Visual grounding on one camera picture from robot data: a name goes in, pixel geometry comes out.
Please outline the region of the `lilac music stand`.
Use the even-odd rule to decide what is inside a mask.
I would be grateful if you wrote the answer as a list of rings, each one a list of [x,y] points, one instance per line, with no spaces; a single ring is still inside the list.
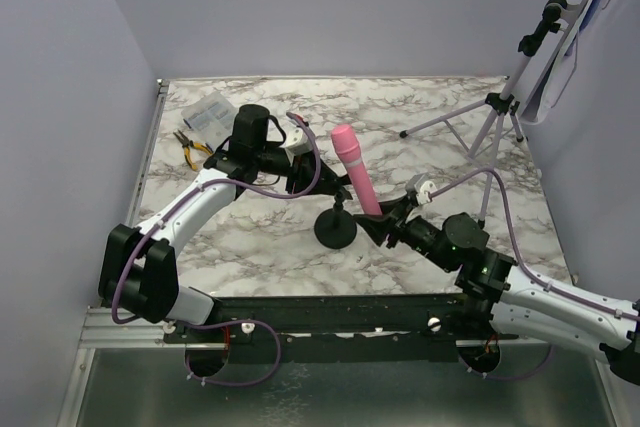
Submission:
[[[522,124],[523,111],[527,104],[564,60],[577,59],[579,37],[570,55],[561,58],[558,53],[585,1],[547,0],[533,32],[521,38],[518,44],[519,63],[506,78],[501,91],[490,92],[482,100],[402,130],[399,137],[404,139],[424,129],[443,124],[457,139],[466,159],[472,165],[494,168],[505,135],[514,133],[517,143],[525,141]],[[451,120],[481,107],[488,109],[487,117],[473,142],[467,144],[451,124]]]

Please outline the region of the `black microphone desk stand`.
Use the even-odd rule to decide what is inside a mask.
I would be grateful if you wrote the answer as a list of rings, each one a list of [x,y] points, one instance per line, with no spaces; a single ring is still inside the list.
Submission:
[[[339,250],[349,246],[356,238],[357,224],[353,216],[344,209],[344,202],[352,200],[353,196],[350,192],[349,195],[338,193],[327,196],[333,197],[333,206],[316,218],[314,234],[323,246]]]

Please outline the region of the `pink toy microphone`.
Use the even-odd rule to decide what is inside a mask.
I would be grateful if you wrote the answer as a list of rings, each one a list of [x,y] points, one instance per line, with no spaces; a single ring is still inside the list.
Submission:
[[[363,212],[367,215],[381,215],[382,211],[353,128],[348,124],[336,126],[331,131],[331,141],[336,155],[345,167]]]

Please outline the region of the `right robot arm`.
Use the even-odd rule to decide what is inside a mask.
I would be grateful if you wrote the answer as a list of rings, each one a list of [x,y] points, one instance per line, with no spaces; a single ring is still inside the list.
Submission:
[[[559,282],[491,249],[488,233],[466,213],[435,226],[411,217],[413,208],[408,197],[401,197],[381,216],[355,219],[376,245],[405,244],[455,273],[456,286],[479,302],[460,314],[467,336],[480,339],[495,331],[544,340],[607,364],[626,382],[639,382],[637,303]]]

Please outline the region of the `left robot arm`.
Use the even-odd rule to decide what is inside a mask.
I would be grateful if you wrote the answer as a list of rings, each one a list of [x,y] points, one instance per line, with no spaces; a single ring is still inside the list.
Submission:
[[[308,124],[295,114],[288,117],[296,130],[270,141],[268,130],[277,119],[263,106],[241,106],[229,139],[186,190],[137,226],[120,224],[109,233],[98,294],[112,310],[124,309],[132,320],[187,323],[197,340],[212,341],[222,327],[213,298],[181,285],[177,272],[177,258],[195,234],[245,191],[265,195],[255,183],[259,174],[285,179],[282,200],[351,196],[350,180],[322,161]]]

